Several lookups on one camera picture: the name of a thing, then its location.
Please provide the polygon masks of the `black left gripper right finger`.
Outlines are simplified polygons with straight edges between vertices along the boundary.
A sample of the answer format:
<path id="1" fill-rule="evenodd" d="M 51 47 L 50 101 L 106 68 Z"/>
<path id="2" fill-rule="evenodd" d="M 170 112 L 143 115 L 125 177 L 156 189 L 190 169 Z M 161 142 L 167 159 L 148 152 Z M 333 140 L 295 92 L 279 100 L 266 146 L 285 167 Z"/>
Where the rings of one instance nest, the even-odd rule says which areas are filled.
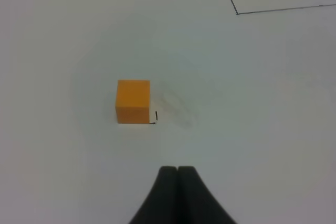
<path id="1" fill-rule="evenodd" d="M 178 223 L 235 223 L 193 166 L 178 168 Z"/>

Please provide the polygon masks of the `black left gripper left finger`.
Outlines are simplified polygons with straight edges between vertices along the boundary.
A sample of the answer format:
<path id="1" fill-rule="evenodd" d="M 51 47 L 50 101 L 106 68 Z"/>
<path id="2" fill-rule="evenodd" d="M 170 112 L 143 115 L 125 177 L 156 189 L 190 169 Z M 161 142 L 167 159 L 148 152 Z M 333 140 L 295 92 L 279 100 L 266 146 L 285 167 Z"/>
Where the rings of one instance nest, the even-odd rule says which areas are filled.
<path id="1" fill-rule="evenodd" d="M 162 166 L 131 223 L 176 223 L 177 168 Z"/>

